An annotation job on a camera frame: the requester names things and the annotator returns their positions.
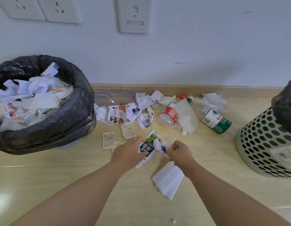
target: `person's right arm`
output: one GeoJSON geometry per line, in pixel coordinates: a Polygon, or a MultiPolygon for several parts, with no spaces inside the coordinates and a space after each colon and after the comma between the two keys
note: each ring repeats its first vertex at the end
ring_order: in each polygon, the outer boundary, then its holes
{"type": "Polygon", "coordinates": [[[217,226],[291,226],[265,205],[199,165],[182,142],[175,141],[166,153],[191,180],[217,226]]]}

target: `scuff mark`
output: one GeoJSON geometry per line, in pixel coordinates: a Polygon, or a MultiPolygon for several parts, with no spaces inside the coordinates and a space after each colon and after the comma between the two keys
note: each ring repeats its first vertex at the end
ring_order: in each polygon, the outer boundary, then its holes
{"type": "Polygon", "coordinates": [[[185,10],[189,10],[190,8],[186,8],[186,9],[178,9],[178,10],[175,10],[176,12],[179,12],[179,11],[185,11],[185,10]]]}

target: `red bottle cap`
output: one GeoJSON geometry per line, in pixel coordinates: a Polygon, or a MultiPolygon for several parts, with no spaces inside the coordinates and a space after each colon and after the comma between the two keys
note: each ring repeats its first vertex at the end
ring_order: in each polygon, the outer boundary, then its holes
{"type": "Polygon", "coordinates": [[[181,94],[179,98],[180,98],[180,100],[182,100],[184,98],[187,99],[187,96],[186,96],[186,94],[181,94]]]}

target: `person's left hand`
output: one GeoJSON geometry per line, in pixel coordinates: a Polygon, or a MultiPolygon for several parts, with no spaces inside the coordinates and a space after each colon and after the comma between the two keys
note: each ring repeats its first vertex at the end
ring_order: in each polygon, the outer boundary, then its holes
{"type": "Polygon", "coordinates": [[[117,164],[123,173],[132,170],[146,156],[147,152],[138,154],[139,144],[144,142],[143,137],[130,139],[125,144],[118,146],[111,157],[111,163],[117,164]]]}

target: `wall plate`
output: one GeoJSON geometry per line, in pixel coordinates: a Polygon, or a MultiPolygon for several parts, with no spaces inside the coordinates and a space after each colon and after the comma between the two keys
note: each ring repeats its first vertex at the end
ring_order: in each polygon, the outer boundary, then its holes
{"type": "Polygon", "coordinates": [[[117,0],[121,32],[149,33],[152,0],[117,0]]]}
{"type": "Polygon", "coordinates": [[[75,0],[37,0],[48,21],[80,23],[75,0]]]}
{"type": "Polygon", "coordinates": [[[0,5],[11,18],[45,20],[37,0],[0,0],[0,5]]]}

